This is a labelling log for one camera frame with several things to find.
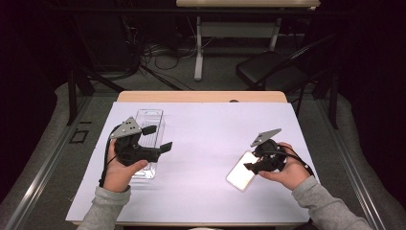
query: white smartphone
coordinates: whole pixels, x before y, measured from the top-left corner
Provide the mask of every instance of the white smartphone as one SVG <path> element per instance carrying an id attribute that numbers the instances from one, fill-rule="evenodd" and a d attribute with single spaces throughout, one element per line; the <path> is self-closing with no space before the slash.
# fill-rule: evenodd
<path id="1" fill-rule="evenodd" d="M 254 178 L 255 174 L 252 171 L 245 168 L 245 163 L 256 163 L 258 158 L 251 152 L 246 151 L 241 158 L 239 158 L 237 164 L 228 173 L 226 179 L 234 187 L 238 188 L 240 191 L 244 192 L 251 180 Z"/>

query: transparent box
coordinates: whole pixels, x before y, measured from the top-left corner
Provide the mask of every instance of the transparent box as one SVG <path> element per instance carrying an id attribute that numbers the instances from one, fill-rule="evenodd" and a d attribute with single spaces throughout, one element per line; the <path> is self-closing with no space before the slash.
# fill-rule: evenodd
<path id="1" fill-rule="evenodd" d="M 143 127 L 156 126 L 156 132 L 149 135 L 141 135 L 140 141 L 138 142 L 142 147 L 157 148 L 159 149 L 162 145 L 162 139 L 164 136 L 165 120 L 164 120 L 164 110 L 162 109 L 140 109 L 137 112 L 135 121 L 137 124 Z M 158 163 L 149 162 L 143 169 L 136 172 L 132 178 L 133 179 L 152 179 L 155 177 L 156 168 Z"/>

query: metal rail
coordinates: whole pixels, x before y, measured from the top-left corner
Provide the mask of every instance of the metal rail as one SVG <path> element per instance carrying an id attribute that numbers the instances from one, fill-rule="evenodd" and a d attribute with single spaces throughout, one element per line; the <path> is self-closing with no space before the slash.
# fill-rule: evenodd
<path id="1" fill-rule="evenodd" d="M 30 188 L 27 190 L 27 193 L 25 193 L 20 204 L 15 209 L 8 224 L 6 225 L 6 230 L 23 229 L 27 218 L 29 217 L 36 202 L 44 191 L 47 182 L 51 178 L 56 168 L 57 162 L 62 157 L 65 145 L 69 142 L 69 138 L 75 132 L 79 120 L 83 116 L 91 100 L 91 97 L 83 98 L 82 102 L 79 105 L 77 119 L 75 119 L 71 126 L 67 126 L 63 130 L 59 141 L 56 144 L 56 148 L 54 149 L 53 153 L 47 157 L 35 179 L 33 180 L 33 183 L 30 185 Z"/>
<path id="2" fill-rule="evenodd" d="M 316 102 L 319 110 L 321 111 L 328 132 L 331 138 L 334 140 L 334 143 L 340 153 L 340 158 L 343 163 L 343 167 L 347 172 L 352 188 L 354 189 L 355 194 L 361 204 L 361 207 L 364 210 L 368 223 L 373 229 L 376 230 L 386 229 L 381 217 L 378 214 L 378 211 L 375 208 L 375 205 L 373 204 L 371 195 L 368 192 L 364 182 L 362 181 L 360 174 L 358 173 L 358 170 L 356 169 L 352 161 L 350 152 L 347 150 L 346 145 L 344 144 L 344 140 L 341 137 L 341 134 L 337 129 L 335 129 L 331 125 L 329 121 L 327 115 L 328 112 L 326 102 L 322 100 L 317 100 Z"/>

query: person's right hand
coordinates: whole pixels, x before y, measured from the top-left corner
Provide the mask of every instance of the person's right hand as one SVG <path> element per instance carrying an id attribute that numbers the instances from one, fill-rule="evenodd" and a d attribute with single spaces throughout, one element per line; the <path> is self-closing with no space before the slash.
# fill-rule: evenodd
<path id="1" fill-rule="evenodd" d="M 107 162 L 112 160 L 107 166 L 103 187 L 110 192 L 122 193 L 128 186 L 132 175 L 143 169 L 148 162 L 146 160 L 140 160 L 130 166 L 123 165 L 117 160 L 116 152 L 114 151 L 115 144 L 116 139 L 113 139 L 108 147 Z"/>
<path id="2" fill-rule="evenodd" d="M 292 149 L 292 146 L 289 144 L 280 142 L 279 145 L 282 147 L 288 147 L 284 148 L 286 153 L 296 155 L 289 149 Z M 286 165 L 281 172 L 260 171 L 259 175 L 269 180 L 278 181 L 289 190 L 296 189 L 296 187 L 310 177 L 310 174 L 305 167 L 298 160 L 292 157 L 287 157 Z"/>

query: gray sleeve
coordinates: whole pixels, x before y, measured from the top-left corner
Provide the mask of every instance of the gray sleeve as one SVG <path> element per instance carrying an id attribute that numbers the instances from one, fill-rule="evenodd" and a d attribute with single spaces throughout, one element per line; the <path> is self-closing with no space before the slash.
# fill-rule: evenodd
<path id="1" fill-rule="evenodd" d="M 122 193 L 113 193 L 104 188 L 97 187 L 92 207 L 84 216 L 84 220 L 78 230 L 87 229 L 114 229 L 117 217 L 123 207 L 128 203 L 131 195 L 130 187 Z"/>
<path id="2" fill-rule="evenodd" d="M 308 209 L 319 229 L 371 229 L 363 218 L 352 213 L 343 200 L 333 197 L 314 176 L 300 184 L 292 195 L 301 207 Z"/>

